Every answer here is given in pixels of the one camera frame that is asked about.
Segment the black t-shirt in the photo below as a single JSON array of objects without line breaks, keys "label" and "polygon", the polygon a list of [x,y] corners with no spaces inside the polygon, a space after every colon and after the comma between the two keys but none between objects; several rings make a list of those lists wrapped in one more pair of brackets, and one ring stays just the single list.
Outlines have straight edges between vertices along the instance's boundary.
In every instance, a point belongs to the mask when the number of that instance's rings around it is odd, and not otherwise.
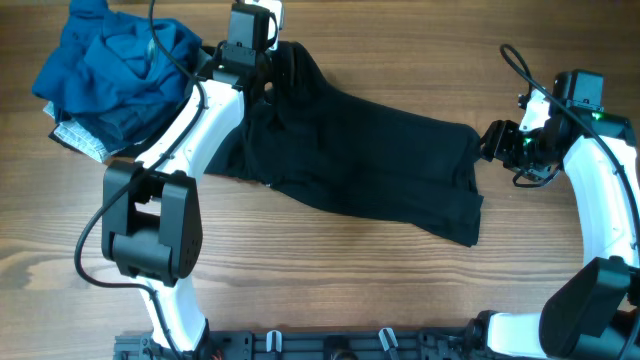
[{"label": "black t-shirt", "polygon": [[206,171],[259,182],[323,211],[413,224],[471,247],[483,198],[470,126],[369,102],[331,85],[300,43],[290,94],[260,101]]}]

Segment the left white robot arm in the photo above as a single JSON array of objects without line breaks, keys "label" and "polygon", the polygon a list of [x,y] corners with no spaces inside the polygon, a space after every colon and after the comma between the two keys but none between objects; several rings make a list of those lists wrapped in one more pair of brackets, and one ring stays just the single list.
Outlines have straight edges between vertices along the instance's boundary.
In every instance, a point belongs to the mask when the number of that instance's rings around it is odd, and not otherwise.
[{"label": "left white robot arm", "polygon": [[280,1],[237,1],[227,40],[190,76],[190,97],[164,134],[134,162],[114,162],[103,182],[101,248],[145,298],[153,330],[140,355],[214,359],[191,273],[203,229],[198,182],[214,154],[263,96],[284,26]]}]

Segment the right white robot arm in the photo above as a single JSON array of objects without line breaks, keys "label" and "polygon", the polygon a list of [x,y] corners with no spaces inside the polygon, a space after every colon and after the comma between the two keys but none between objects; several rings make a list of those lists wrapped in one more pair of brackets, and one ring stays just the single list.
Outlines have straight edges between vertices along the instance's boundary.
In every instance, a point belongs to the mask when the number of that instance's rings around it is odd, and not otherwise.
[{"label": "right white robot arm", "polygon": [[628,119],[604,112],[603,77],[557,75],[550,96],[519,100],[520,123],[497,120],[481,155],[499,160],[532,188],[559,171],[570,179],[583,238],[583,268],[539,313],[489,315],[493,353],[532,359],[636,359],[639,356],[639,209],[635,136]]}]

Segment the grey folded garment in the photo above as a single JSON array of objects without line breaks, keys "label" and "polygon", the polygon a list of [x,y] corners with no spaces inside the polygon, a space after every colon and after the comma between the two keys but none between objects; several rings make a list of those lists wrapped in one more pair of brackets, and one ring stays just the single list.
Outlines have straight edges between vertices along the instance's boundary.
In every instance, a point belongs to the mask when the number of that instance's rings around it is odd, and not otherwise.
[{"label": "grey folded garment", "polygon": [[[202,75],[200,75],[200,72],[211,59],[212,59],[212,56],[208,52],[206,52],[204,48],[200,48],[198,52],[196,65],[192,71],[192,75],[195,78],[202,78]],[[187,85],[184,91],[185,99],[188,99],[191,96],[193,92],[194,83],[195,83],[194,80],[189,80],[187,82]]]}]

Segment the blue crumpled shirt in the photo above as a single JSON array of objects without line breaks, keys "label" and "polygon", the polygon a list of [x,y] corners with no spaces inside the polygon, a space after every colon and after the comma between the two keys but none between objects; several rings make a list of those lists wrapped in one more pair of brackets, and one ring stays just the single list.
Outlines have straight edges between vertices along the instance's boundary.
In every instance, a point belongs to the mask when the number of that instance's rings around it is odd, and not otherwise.
[{"label": "blue crumpled shirt", "polygon": [[113,12],[104,0],[73,0],[32,92],[53,104],[56,122],[76,122],[113,153],[170,119],[201,45],[175,19],[149,21]]}]

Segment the white patterned cloth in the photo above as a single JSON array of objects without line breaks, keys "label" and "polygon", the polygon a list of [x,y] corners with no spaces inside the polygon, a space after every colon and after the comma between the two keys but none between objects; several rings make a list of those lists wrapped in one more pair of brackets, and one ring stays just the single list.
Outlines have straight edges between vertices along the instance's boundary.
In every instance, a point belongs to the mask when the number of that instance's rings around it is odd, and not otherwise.
[{"label": "white patterned cloth", "polygon": [[100,163],[129,146],[126,137],[136,119],[128,109],[68,116],[53,102],[48,102],[43,112],[56,120],[51,133],[54,140]]}]

